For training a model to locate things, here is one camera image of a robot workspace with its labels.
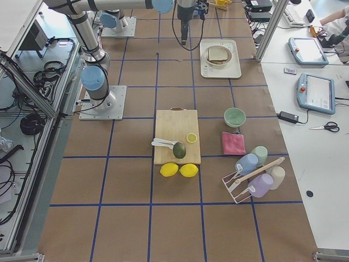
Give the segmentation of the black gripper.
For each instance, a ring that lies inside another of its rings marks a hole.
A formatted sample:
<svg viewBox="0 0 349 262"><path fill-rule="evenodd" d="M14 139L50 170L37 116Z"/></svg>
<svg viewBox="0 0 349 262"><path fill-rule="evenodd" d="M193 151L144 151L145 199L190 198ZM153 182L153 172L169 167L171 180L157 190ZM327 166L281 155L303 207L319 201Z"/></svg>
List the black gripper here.
<svg viewBox="0 0 349 262"><path fill-rule="evenodd" d="M193 18L193 14L194 14L194 6L183 7L181 5L178 5L177 18L180 20L181 45L186 45L186 41L188 39L189 22Z"/></svg>

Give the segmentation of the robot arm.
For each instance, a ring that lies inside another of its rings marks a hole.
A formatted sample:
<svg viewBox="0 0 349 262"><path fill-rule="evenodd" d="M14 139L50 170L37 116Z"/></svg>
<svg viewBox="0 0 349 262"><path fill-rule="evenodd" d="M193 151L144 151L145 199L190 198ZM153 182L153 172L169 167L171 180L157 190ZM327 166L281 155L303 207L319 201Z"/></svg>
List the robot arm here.
<svg viewBox="0 0 349 262"><path fill-rule="evenodd" d="M155 9L167 13L177 6L177 16L181 21L181 41L186 44L189 21L198 4L196 1L45 1L50 9L67 17L81 45L87 67L81 73L81 81L90 97L92 109L107 110L114 106L107 72L110 58L101 47L93 26L88 19L88 11L122 9Z"/></svg>
<svg viewBox="0 0 349 262"><path fill-rule="evenodd" d="M104 10L100 14L100 23L106 27L115 31L116 33L120 33L122 30L128 27L127 19L124 15L124 11L120 9L116 9L114 11Z"/></svg>

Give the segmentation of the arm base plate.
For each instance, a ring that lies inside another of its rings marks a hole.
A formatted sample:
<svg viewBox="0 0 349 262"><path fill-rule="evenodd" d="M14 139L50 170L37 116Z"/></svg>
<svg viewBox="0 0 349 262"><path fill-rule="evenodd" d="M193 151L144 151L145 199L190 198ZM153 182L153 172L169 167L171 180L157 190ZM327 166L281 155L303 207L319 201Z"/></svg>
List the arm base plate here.
<svg viewBox="0 0 349 262"><path fill-rule="evenodd" d="M128 27L126 29L122 30L120 33L116 33L115 31L112 31L111 29L103 26L101 36L105 37L105 38L127 38L127 37L132 38L132 37L134 37L137 18L136 17L126 17L126 19L128 22Z"/></svg>
<svg viewBox="0 0 349 262"><path fill-rule="evenodd" d="M124 104L127 94L126 86L109 86L110 93L100 105L100 102L92 100L83 103L79 111L81 121L107 121L122 120L124 113Z"/></svg>

